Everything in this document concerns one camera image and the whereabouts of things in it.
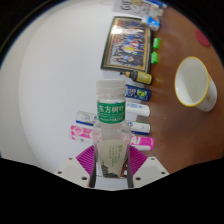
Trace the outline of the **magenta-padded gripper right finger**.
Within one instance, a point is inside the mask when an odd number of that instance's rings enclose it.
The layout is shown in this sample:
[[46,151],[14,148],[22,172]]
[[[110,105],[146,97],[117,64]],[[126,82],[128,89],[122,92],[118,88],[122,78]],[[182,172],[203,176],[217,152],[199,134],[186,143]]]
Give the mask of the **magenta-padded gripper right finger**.
[[147,157],[137,148],[131,147],[127,163],[129,188],[140,188],[168,175],[156,157]]

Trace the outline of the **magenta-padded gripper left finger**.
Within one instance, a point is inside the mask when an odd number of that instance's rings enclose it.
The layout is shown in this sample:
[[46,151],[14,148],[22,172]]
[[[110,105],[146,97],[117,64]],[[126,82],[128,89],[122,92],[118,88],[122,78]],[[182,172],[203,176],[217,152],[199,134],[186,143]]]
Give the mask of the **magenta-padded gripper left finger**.
[[55,175],[84,188],[94,188],[96,183],[96,163],[94,147],[90,146],[74,158],[68,158]]

